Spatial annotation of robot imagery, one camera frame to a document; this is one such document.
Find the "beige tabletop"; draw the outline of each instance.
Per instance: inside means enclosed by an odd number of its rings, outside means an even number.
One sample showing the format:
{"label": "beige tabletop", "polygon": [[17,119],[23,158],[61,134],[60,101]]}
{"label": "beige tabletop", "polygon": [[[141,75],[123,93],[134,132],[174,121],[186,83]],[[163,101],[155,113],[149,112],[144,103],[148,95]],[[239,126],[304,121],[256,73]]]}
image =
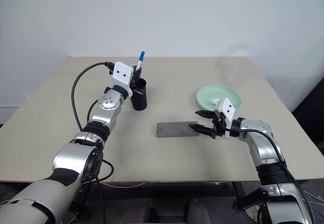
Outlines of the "beige tabletop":
{"label": "beige tabletop", "polygon": [[[70,101],[73,81],[87,66],[107,60],[137,63],[136,58],[69,59],[5,123],[0,129],[1,181],[35,181],[51,174],[55,154],[78,132]],[[226,86],[240,95],[237,117],[270,124],[296,179],[324,177],[322,154],[246,58],[145,58],[142,77],[148,107],[135,111],[129,99],[122,106],[104,149],[104,159],[115,166],[107,181],[258,180],[248,146],[236,138],[156,137],[158,122],[212,125],[194,113],[199,110],[196,92],[206,85]],[[91,103],[111,83],[104,66],[80,79],[75,101],[83,126]],[[108,172],[103,165],[100,176]]]}

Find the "black cable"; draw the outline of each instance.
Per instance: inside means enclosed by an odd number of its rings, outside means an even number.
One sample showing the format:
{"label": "black cable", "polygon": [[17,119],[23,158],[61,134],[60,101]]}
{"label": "black cable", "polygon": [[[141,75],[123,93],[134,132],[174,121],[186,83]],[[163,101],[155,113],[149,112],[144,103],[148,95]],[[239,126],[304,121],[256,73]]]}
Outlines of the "black cable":
{"label": "black cable", "polygon": [[94,107],[94,105],[96,105],[97,102],[98,102],[98,99],[95,100],[95,101],[91,104],[91,106],[90,106],[90,108],[89,108],[89,111],[88,111],[88,114],[87,114],[87,122],[89,122],[91,110],[92,110],[92,108]]}
{"label": "black cable", "polygon": [[85,72],[87,72],[88,70],[92,69],[93,67],[96,67],[98,65],[105,65],[105,62],[100,62],[100,63],[95,63],[91,66],[89,66],[88,68],[86,68],[85,70],[83,70],[75,79],[74,83],[73,83],[73,86],[72,86],[72,91],[71,91],[71,102],[72,102],[72,109],[73,109],[73,113],[74,113],[74,117],[75,117],[75,120],[76,120],[76,123],[77,123],[77,126],[79,127],[80,131],[82,131],[82,126],[81,126],[81,123],[79,121],[79,118],[77,116],[77,113],[76,113],[76,109],[75,109],[75,102],[74,102],[74,91],[75,91],[75,87],[76,87],[76,84],[77,82],[79,81],[79,79],[81,78],[81,76],[83,76],[85,74]]}
{"label": "black cable", "polygon": [[113,174],[113,172],[115,170],[115,168],[113,167],[113,165],[109,161],[106,161],[106,160],[102,159],[102,162],[104,162],[107,165],[109,165],[111,167],[111,171],[110,171],[110,173],[107,176],[99,179],[99,182],[102,182],[103,180],[106,180],[107,178],[109,178]]}
{"label": "black cable", "polygon": [[74,221],[70,222],[70,224],[76,223],[76,222],[79,222],[79,221],[83,221],[83,220],[74,220]]}
{"label": "black cable", "polygon": [[312,223],[315,224],[315,216],[314,216],[314,212],[313,212],[313,209],[308,201],[308,198],[306,197],[302,187],[300,187],[299,183],[295,180],[295,178],[292,176],[292,174],[290,173],[290,171],[288,170],[287,168],[287,165],[286,163],[282,160],[281,158],[281,155],[278,151],[278,148],[277,146],[275,145],[274,141],[271,139],[271,137],[269,135],[267,135],[266,133],[260,131],[260,130],[256,130],[256,129],[226,129],[226,131],[229,131],[229,132],[232,132],[232,133],[243,133],[243,132],[253,132],[253,133],[258,133],[258,134],[261,134],[263,135],[264,137],[266,137],[269,142],[271,143],[280,163],[282,164],[282,167],[284,168],[285,172],[288,174],[288,176],[291,178],[291,180],[294,182],[294,184],[296,185],[296,187],[298,188],[298,190],[300,191],[300,193],[302,194],[303,198],[305,199],[305,202],[306,202],[306,205],[307,205],[307,208],[308,208],[308,211],[310,213],[310,218],[312,220]]}
{"label": "black cable", "polygon": [[101,187],[98,177],[96,177],[97,187],[98,187],[98,194],[101,202],[101,213],[102,213],[102,223],[106,224],[106,210],[105,210],[105,203],[102,198]]}
{"label": "black cable", "polygon": [[258,224],[261,224],[261,222],[260,222],[260,214],[261,214],[261,207],[259,208],[258,215],[257,215],[257,223]]}

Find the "light green bowl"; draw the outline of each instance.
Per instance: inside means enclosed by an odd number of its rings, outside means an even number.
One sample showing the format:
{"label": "light green bowl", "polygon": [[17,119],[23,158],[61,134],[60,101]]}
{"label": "light green bowl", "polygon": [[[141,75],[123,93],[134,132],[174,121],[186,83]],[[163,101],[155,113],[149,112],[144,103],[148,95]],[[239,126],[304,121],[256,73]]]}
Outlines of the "light green bowl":
{"label": "light green bowl", "polygon": [[209,111],[215,110],[215,105],[211,104],[213,98],[223,99],[225,97],[232,102],[235,110],[241,107],[242,100],[239,95],[235,91],[223,86],[204,86],[201,87],[196,94],[199,107]]}

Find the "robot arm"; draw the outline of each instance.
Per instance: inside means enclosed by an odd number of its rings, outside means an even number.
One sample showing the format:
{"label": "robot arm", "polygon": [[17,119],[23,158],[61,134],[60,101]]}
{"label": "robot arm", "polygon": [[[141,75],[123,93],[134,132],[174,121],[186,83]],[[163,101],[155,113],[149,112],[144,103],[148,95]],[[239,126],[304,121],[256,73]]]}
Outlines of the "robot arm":
{"label": "robot arm", "polygon": [[238,210],[245,210],[263,203],[262,223],[315,223],[312,211],[303,199],[305,196],[298,183],[289,173],[279,145],[273,138],[270,126],[261,120],[232,119],[233,108],[227,98],[223,99],[215,111],[200,110],[196,114],[213,119],[213,128],[199,124],[189,125],[192,129],[215,138],[218,136],[237,137],[248,144],[253,163],[258,172],[261,187],[245,198],[238,200]]}
{"label": "robot arm", "polygon": [[114,65],[113,87],[98,99],[98,110],[82,131],[60,149],[52,175],[32,183],[4,205],[2,223],[60,222],[82,184],[99,174],[105,143],[124,100],[132,96],[133,73],[134,68],[126,64]]}

